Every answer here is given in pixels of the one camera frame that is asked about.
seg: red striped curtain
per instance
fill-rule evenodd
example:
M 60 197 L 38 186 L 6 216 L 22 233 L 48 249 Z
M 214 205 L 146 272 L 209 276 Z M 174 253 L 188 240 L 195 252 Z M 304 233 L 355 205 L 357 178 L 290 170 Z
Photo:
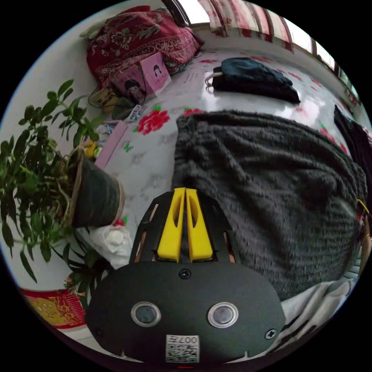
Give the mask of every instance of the red striped curtain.
M 292 49 L 285 21 L 277 14 L 244 0 L 198 0 L 207 12 L 214 34 L 222 37 L 259 37 Z

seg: small box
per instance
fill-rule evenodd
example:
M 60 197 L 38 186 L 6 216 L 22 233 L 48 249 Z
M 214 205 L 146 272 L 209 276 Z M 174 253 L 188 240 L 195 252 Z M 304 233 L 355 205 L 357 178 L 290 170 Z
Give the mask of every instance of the small box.
M 160 52 L 120 71 L 112 80 L 118 90 L 136 105 L 158 96 L 171 81 Z

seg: cartoon girl picture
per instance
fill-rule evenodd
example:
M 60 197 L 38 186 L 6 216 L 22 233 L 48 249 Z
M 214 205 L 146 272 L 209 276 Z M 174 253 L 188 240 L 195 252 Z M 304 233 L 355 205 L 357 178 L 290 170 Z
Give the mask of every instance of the cartoon girl picture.
M 146 91 L 144 91 L 140 83 L 135 79 L 129 79 L 124 83 L 125 89 L 129 92 L 129 98 L 131 101 L 139 105 L 146 99 Z
M 155 77 L 158 77 L 159 75 L 160 76 L 162 75 L 162 72 L 160 71 L 160 67 L 158 65 L 154 66 L 154 73 L 155 73 Z

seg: dark plant pot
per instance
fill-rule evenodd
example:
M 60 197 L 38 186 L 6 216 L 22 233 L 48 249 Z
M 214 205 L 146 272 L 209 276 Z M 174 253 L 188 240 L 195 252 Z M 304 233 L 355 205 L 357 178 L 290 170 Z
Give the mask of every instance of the dark plant pot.
M 101 227 L 116 223 L 124 208 L 124 190 L 119 181 L 80 153 L 72 196 L 72 227 Z

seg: red patterned cushion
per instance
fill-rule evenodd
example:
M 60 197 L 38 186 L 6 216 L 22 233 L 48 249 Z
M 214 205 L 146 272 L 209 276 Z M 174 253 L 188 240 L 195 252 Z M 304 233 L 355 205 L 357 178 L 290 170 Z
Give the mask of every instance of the red patterned cushion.
M 133 13 L 133 12 L 148 12 L 151 10 L 150 5 L 139 5 L 138 7 L 133 7 L 123 11 L 122 13 Z
M 129 66 L 161 52 L 170 74 L 186 65 L 204 41 L 178 27 L 167 10 L 122 12 L 109 19 L 88 47 L 87 63 L 100 89 Z

